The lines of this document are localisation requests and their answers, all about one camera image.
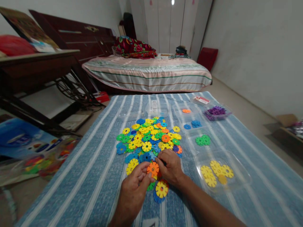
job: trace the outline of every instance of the person's right hand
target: person's right hand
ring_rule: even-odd
[[[180,185],[180,181],[185,174],[182,172],[181,162],[178,155],[171,149],[165,149],[158,154],[156,163],[159,165],[160,172],[168,183],[175,187]]]

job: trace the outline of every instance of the blue striped tablecloth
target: blue striped tablecloth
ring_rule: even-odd
[[[145,107],[151,100],[174,105],[189,103],[194,95],[216,102],[209,92],[114,96],[73,153],[46,186],[17,226],[106,226],[110,221],[122,180],[126,177],[126,155],[116,154],[116,136],[134,121],[118,117],[119,110],[147,118]],[[303,226],[303,180],[256,138],[235,116],[211,126],[224,140],[252,178],[250,185],[213,197],[248,226]],[[179,125],[174,111],[166,118],[168,128]],[[186,139],[183,171],[191,175],[193,155]],[[162,204],[147,192],[134,226],[146,226],[149,219],[161,226],[197,226],[188,202],[173,187]]]

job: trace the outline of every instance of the wooden headboard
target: wooden headboard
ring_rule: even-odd
[[[105,27],[90,25],[74,20],[68,20],[34,10],[29,10],[44,32],[61,49],[79,49],[75,54],[78,64],[73,71],[81,79],[89,91],[95,92],[88,75],[81,65],[95,57],[107,57],[113,54],[112,46],[116,41],[112,30]]]

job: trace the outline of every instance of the striped bedsheet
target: striped bedsheet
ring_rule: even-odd
[[[211,83],[210,72],[186,58],[94,58],[82,65],[102,83],[123,90],[160,93],[194,92]]]
[[[116,136],[134,124],[128,118],[118,118],[117,113],[135,112],[138,118],[150,118],[147,113],[141,113],[152,100],[162,105],[187,104],[194,95],[216,102],[209,92],[112,97],[109,106],[17,226],[106,226],[126,177],[126,155],[116,154]],[[169,128],[180,126],[174,111],[165,119]],[[204,118],[202,124],[211,126],[214,134],[220,134],[225,144],[223,149],[232,152],[252,178],[252,183],[242,189],[213,197],[248,226],[303,226],[302,178],[234,115],[218,122]],[[196,171],[192,165],[194,158],[184,135],[181,146],[183,171],[192,177]],[[192,178],[202,187],[199,180]],[[149,191],[133,226],[151,226],[148,224],[153,222],[158,226],[197,226],[188,207],[187,200],[172,186],[160,205]]]

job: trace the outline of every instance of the toy packaging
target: toy packaging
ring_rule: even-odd
[[[0,155],[26,159],[37,153],[45,154],[61,141],[19,118],[0,123]]]

